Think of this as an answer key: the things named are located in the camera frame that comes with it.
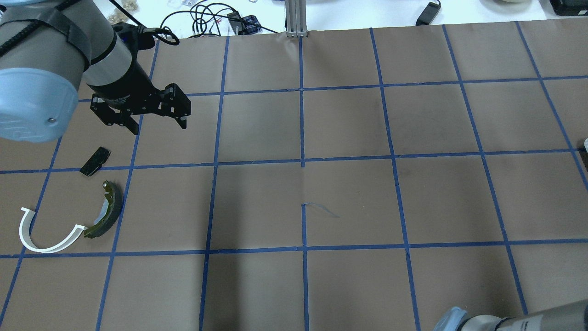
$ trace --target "white table surface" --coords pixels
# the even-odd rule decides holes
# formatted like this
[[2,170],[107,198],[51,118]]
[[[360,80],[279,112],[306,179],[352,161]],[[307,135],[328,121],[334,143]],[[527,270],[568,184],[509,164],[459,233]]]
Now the white table surface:
[[[265,27],[278,32],[285,30],[285,8],[282,1],[257,0],[255,3],[249,0],[216,1],[236,8],[241,16],[255,15],[260,24]],[[522,3],[510,3],[503,0],[441,1],[441,11],[433,24],[562,18],[553,12],[549,0],[526,0]],[[139,9],[134,16],[148,27],[158,27],[163,18],[171,12],[189,9],[182,5],[182,0],[137,0],[137,2]],[[108,0],[95,0],[95,3],[105,16],[114,11],[114,7]],[[411,26],[415,24],[417,17],[428,3],[429,0],[307,0],[308,30]],[[180,38],[192,35],[192,19],[189,14],[177,14],[167,20],[166,25],[172,28]],[[226,19],[221,26],[222,35],[232,34],[232,31],[229,32]]]

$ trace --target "black strap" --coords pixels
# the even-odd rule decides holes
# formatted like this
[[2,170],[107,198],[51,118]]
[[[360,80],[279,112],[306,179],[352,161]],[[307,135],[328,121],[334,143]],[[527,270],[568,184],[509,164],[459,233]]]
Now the black strap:
[[72,22],[61,11],[51,7],[18,6],[6,11],[0,26],[10,22],[40,21],[67,37],[67,42],[75,47],[84,57],[85,69],[90,66],[92,48],[88,36],[76,23]]

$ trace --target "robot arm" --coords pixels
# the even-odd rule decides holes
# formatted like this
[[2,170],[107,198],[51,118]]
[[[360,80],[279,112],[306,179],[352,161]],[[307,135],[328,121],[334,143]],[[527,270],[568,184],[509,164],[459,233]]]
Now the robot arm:
[[186,128],[190,100],[176,84],[156,89],[137,63],[164,31],[110,26],[92,0],[4,0],[0,21],[0,137],[33,142],[62,136],[82,76],[91,109],[106,125],[138,125],[132,115],[172,117]]

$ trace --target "blue tape grid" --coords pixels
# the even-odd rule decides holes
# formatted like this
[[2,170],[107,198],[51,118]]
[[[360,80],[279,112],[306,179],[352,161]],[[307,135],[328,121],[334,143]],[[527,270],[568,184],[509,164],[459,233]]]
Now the blue tape grid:
[[[149,71],[149,79],[153,78],[153,71],[155,70],[155,61],[157,60],[157,54],[159,52],[159,40],[155,44],[155,51],[153,53],[153,61],[151,62],[151,70]],[[133,169],[135,166],[135,157],[137,155],[137,147],[139,146],[139,139],[141,138],[141,128],[143,124],[143,115],[139,117],[139,132],[135,137],[135,145],[133,146],[133,154],[131,155],[131,164],[129,166],[129,174],[126,179],[126,187],[125,187],[125,195],[124,195],[124,202],[121,210],[121,215],[119,216],[118,222],[116,222],[116,232],[114,235],[114,241],[112,242],[112,250],[110,254],[110,259],[108,260],[108,269],[106,271],[106,279],[104,281],[104,288],[102,290],[102,298],[100,299],[100,308],[98,310],[98,318],[96,319],[96,331],[100,330],[100,326],[102,323],[102,314],[104,312],[104,304],[106,303],[106,296],[108,294],[108,285],[110,283],[110,277],[112,274],[112,266],[114,264],[114,258],[116,257],[116,247],[118,245],[118,238],[121,233],[121,224],[124,220],[125,216],[125,209],[126,209],[126,198],[129,194],[129,189],[131,187],[131,178],[133,176]]]
[[394,145],[392,143],[392,134],[390,133],[390,123],[388,121],[388,107],[386,105],[386,94],[384,93],[384,82],[382,79],[382,70],[380,68],[380,58],[377,53],[376,38],[373,35],[373,29],[369,29],[370,37],[372,38],[373,53],[376,58],[377,77],[380,81],[380,95],[382,96],[382,108],[384,109],[384,122],[386,124],[386,134],[388,137],[388,146],[390,147],[390,155],[392,156],[392,173],[394,176],[394,187],[396,189],[396,199],[398,201],[398,211],[400,213],[400,226],[402,228],[402,240],[406,251],[406,269],[408,271],[408,282],[410,287],[410,298],[412,300],[412,310],[415,316],[415,328],[420,331],[419,308],[416,303],[415,280],[412,274],[412,262],[410,261],[410,242],[408,239],[408,232],[406,230],[406,221],[404,215],[404,207],[402,205],[402,194],[400,192],[400,182],[398,179],[398,171],[396,166],[396,153],[394,153]]
[[208,214],[208,230],[206,232],[206,253],[204,256],[204,268],[202,272],[202,291],[200,298],[200,331],[204,327],[204,308],[206,303],[206,285],[208,283],[208,264],[210,260],[211,238],[212,238],[212,216],[215,208],[215,193],[216,193],[216,175],[218,173],[219,164],[219,142],[221,138],[221,122],[222,122],[222,105],[225,96],[225,78],[226,78],[226,63],[229,57],[229,38],[225,42],[225,58],[222,64],[222,80],[220,82],[220,100],[219,113],[216,120],[216,140],[215,140],[215,159],[214,172],[212,176],[212,192],[211,192],[211,208]]
[[[578,76],[564,76],[564,77],[542,77],[540,75],[539,69],[536,65],[536,62],[533,58],[532,52],[525,40],[524,33],[519,25],[516,22],[516,26],[520,37],[524,43],[525,49],[529,54],[529,58],[533,64],[534,70],[536,71],[537,77],[536,78],[514,78],[514,79],[502,79],[502,80],[462,80],[459,72],[459,67],[457,66],[457,61],[455,59],[455,55],[453,53],[453,49],[451,46],[451,42],[449,36],[447,34],[447,30],[445,26],[442,26],[443,32],[446,38],[447,46],[449,48],[453,65],[456,70],[457,74],[457,81],[438,81],[438,82],[410,82],[410,83],[401,83],[401,84],[384,84],[382,79],[382,73],[380,69],[379,57],[377,53],[377,45],[376,40],[373,34],[373,30],[370,29],[370,37],[372,39],[372,46],[374,51],[374,56],[376,59],[376,66],[378,71],[378,78],[379,84],[377,85],[351,85],[351,86],[335,86],[335,87],[316,87],[316,88],[304,88],[303,87],[303,41],[302,38],[299,39],[299,70],[300,70],[300,86],[299,88],[295,89],[281,89],[281,90],[258,90],[258,91],[236,91],[236,92],[225,92],[224,85],[225,85],[225,78],[226,78],[226,66],[228,60],[228,48],[229,48],[229,38],[226,39],[225,44],[225,53],[224,53],[224,60],[223,60],[223,74],[222,74],[222,82],[221,82],[221,89],[220,92],[212,92],[212,93],[194,93],[194,94],[187,94],[191,97],[199,97],[205,95],[217,95],[220,96],[219,100],[219,113],[218,113],[218,120],[217,120],[217,130],[216,130],[216,141],[215,141],[215,158],[214,162],[212,163],[200,163],[200,164],[154,164],[154,165],[134,165],[136,150],[140,138],[140,134],[135,138],[135,144],[133,147],[133,153],[131,158],[131,164],[121,167],[103,167],[101,170],[108,171],[108,170],[128,170],[129,175],[127,178],[126,189],[125,189],[125,197],[128,194],[131,177],[133,169],[146,169],[146,168],[175,168],[175,167],[214,167],[213,172],[213,183],[212,183],[212,191],[211,191],[211,206],[209,210],[209,224],[208,224],[208,232],[206,236],[206,249],[205,250],[171,250],[171,251],[127,251],[127,252],[117,252],[116,246],[118,243],[119,232],[121,228],[121,223],[123,220],[124,214],[124,207],[121,211],[120,221],[117,223],[116,232],[115,232],[115,239],[113,242],[112,250],[110,252],[99,252],[99,253],[64,253],[64,254],[28,254],[26,253],[25,248],[23,247],[20,254],[4,254],[0,255],[0,259],[18,259],[14,275],[12,277],[12,281],[8,290],[8,294],[4,301],[4,305],[2,307],[2,313],[0,314],[0,325],[4,319],[6,309],[8,307],[11,294],[14,290],[14,285],[16,283],[18,273],[20,270],[20,266],[23,259],[35,259],[35,258],[56,258],[56,257],[109,257],[109,264],[108,264],[108,271],[106,274],[105,284],[103,288],[101,304],[99,308],[98,319],[96,321],[96,330],[100,329],[102,314],[104,309],[104,304],[106,301],[106,296],[108,294],[108,285],[109,279],[112,272],[113,261],[116,256],[161,256],[161,255],[189,255],[189,254],[202,254],[205,257],[204,263],[204,271],[203,271],[203,280],[202,280],[202,296],[201,296],[201,307],[200,307],[200,330],[203,328],[203,319],[204,319],[204,309],[205,309],[205,302],[206,302],[206,284],[208,279],[208,264],[209,264],[209,256],[211,254],[250,254],[250,253],[270,253],[270,252],[280,252],[280,251],[302,251],[303,252],[303,288],[304,288],[304,313],[305,313],[305,330],[309,330],[309,293],[308,293],[308,251],[318,251],[318,250],[370,250],[370,249],[404,249],[406,252],[406,263],[407,263],[407,271],[409,274],[409,286],[412,298],[412,305],[413,305],[413,313],[415,316],[415,326],[416,330],[420,331],[420,321],[418,316],[418,308],[417,308],[417,298],[415,294],[415,285],[412,277],[412,265],[410,261],[410,249],[414,248],[442,248],[442,247],[488,247],[488,246],[505,246],[507,250],[507,254],[509,256],[510,265],[513,272],[514,281],[516,283],[517,292],[519,294],[519,299],[522,305],[522,309],[524,313],[527,313],[526,303],[524,301],[524,296],[522,293],[522,288],[520,286],[520,282],[518,279],[515,261],[512,257],[512,252],[510,247],[511,246],[519,246],[519,245],[530,245],[530,244],[574,244],[574,243],[588,243],[588,239],[547,239],[547,240],[515,240],[510,241],[508,239],[506,229],[502,220],[502,215],[500,213],[500,207],[497,202],[496,192],[494,190],[492,184],[492,178],[490,175],[490,171],[487,166],[486,162],[486,155],[509,155],[509,154],[540,154],[540,153],[571,153],[578,167],[580,172],[580,176],[588,190],[588,181],[584,172],[582,170],[582,164],[578,160],[576,156],[576,152],[580,151],[579,148],[574,148],[573,144],[571,143],[565,129],[563,123],[557,113],[557,110],[554,106],[554,103],[547,91],[547,88],[544,84],[545,81],[550,80],[578,80],[578,79],[588,79],[588,75],[578,75]],[[150,77],[153,76],[153,71],[155,68],[155,61],[157,58],[157,53],[159,49],[159,42],[156,44],[155,53],[153,56],[153,62],[151,65]],[[479,135],[477,133],[475,120],[473,118],[473,114],[470,109],[469,101],[467,99],[467,94],[465,92],[464,85],[465,84],[480,84],[480,83],[488,83],[488,82],[517,82],[517,81],[538,81],[540,82],[543,92],[549,102],[549,105],[553,111],[553,115],[556,118],[558,125],[564,135],[566,140],[567,149],[557,149],[557,150],[531,150],[531,151],[494,151],[494,152],[486,152],[483,150],[482,143],[480,141]],[[476,142],[478,145],[478,151],[472,152],[465,152],[465,153],[430,153],[430,154],[405,154],[405,155],[397,155],[394,153],[393,143],[392,143],[392,136],[390,134],[390,125],[388,123],[387,118],[387,105],[386,105],[386,97],[384,94],[384,88],[389,87],[402,87],[402,86],[420,86],[420,85],[447,85],[447,84],[459,84],[460,89],[462,90],[464,102],[466,104],[466,108],[468,110],[468,115],[470,118],[470,122],[472,124],[472,130],[474,131]],[[358,89],[358,88],[380,88],[380,93],[382,96],[382,106],[384,111],[384,119],[386,124],[386,131],[388,137],[388,143],[390,147],[390,155],[373,155],[373,156],[360,156],[360,157],[330,157],[330,158],[306,158],[304,153],[304,105],[303,105],[303,92],[304,91],[322,91],[322,90],[347,90],[347,89]],[[222,119],[222,105],[223,105],[223,97],[224,95],[236,95],[236,94],[257,94],[257,93],[280,93],[280,92],[292,92],[292,91],[299,91],[300,92],[300,159],[287,159],[287,160],[252,160],[252,161],[236,161],[236,162],[219,162],[218,161],[218,148],[219,148],[219,139],[220,139],[220,130],[221,130],[221,119]],[[79,102],[90,102],[89,99],[79,100]],[[143,116],[141,116],[139,120],[139,126],[141,127],[143,120]],[[61,144],[61,139],[58,140],[54,153],[51,159],[51,163],[49,168],[47,169],[30,169],[30,170],[4,170],[0,171],[0,174],[19,174],[19,173],[46,173],[45,181],[41,189],[41,193],[39,195],[39,200],[36,205],[36,210],[38,211],[42,199],[45,193],[45,189],[51,173],[57,172],[70,172],[70,171],[78,171],[79,168],[54,168],[55,159],[59,150],[59,146]],[[480,156],[484,165],[486,177],[489,183],[489,188],[493,197],[493,201],[496,208],[496,213],[499,219],[500,228],[503,233],[503,241],[483,241],[483,242],[459,242],[459,243],[420,243],[420,244],[410,244],[407,230],[406,230],[406,223],[403,215],[403,207],[402,207],[402,195],[400,191],[399,179],[398,174],[396,171],[396,159],[398,158],[421,158],[421,157],[462,157],[462,156]],[[245,165],[245,164],[270,164],[270,163],[300,163],[302,167],[305,166],[306,162],[322,162],[322,161],[345,161],[345,160],[391,160],[393,166],[393,174],[395,180],[395,188],[396,188],[396,195],[399,204],[399,211],[400,211],[400,218],[402,224],[402,231],[403,231],[403,243],[402,244],[374,244],[374,245],[348,245],[348,246],[308,246],[306,241],[306,206],[302,206],[302,246],[290,246],[290,247],[270,247],[270,248],[258,248],[258,249],[221,249],[221,250],[211,250],[211,237],[212,237],[212,219],[213,219],[213,209],[214,209],[214,198],[215,198],[215,190],[216,190],[216,176],[218,173],[219,166],[234,166],[234,165]]]
[[443,34],[445,34],[445,40],[447,41],[447,47],[449,48],[449,53],[451,54],[451,60],[453,61],[453,66],[455,67],[455,73],[457,74],[457,80],[459,81],[459,86],[462,90],[463,101],[466,104],[467,114],[470,118],[470,122],[472,123],[472,130],[474,132],[474,136],[476,137],[476,143],[477,143],[477,146],[478,146],[478,149],[480,152],[482,164],[484,165],[484,172],[486,173],[486,179],[488,180],[488,186],[490,187],[490,193],[492,195],[492,200],[494,202],[494,207],[496,209],[496,215],[498,217],[498,222],[500,224],[500,230],[502,231],[502,237],[504,239],[506,253],[509,258],[510,268],[513,273],[514,284],[515,284],[517,292],[519,294],[519,300],[520,300],[520,304],[521,304],[523,313],[527,314],[527,304],[524,300],[523,289],[520,285],[519,274],[516,270],[515,258],[513,257],[512,250],[510,249],[509,238],[506,233],[504,221],[502,219],[502,213],[500,212],[500,206],[498,205],[498,198],[496,197],[496,192],[494,190],[494,184],[492,183],[492,176],[490,175],[490,170],[488,169],[488,163],[486,162],[486,154],[484,152],[484,148],[482,147],[482,141],[480,140],[480,136],[479,136],[477,128],[476,128],[476,122],[475,122],[474,116],[472,114],[472,109],[470,108],[470,102],[467,99],[466,89],[465,89],[465,86],[463,85],[462,76],[459,72],[459,67],[457,66],[455,54],[453,53],[453,48],[451,46],[451,40],[449,39],[449,35],[447,34],[447,29],[446,29],[445,25],[442,26],[442,28],[443,28]]

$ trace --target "green brake lining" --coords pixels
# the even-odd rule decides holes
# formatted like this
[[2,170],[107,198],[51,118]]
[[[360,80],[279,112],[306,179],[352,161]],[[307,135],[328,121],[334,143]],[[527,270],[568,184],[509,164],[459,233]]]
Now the green brake lining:
[[94,221],[94,225],[83,232],[83,236],[86,238],[100,237],[118,219],[122,209],[122,193],[121,189],[116,184],[105,180],[102,184],[104,188],[104,203],[100,215]]

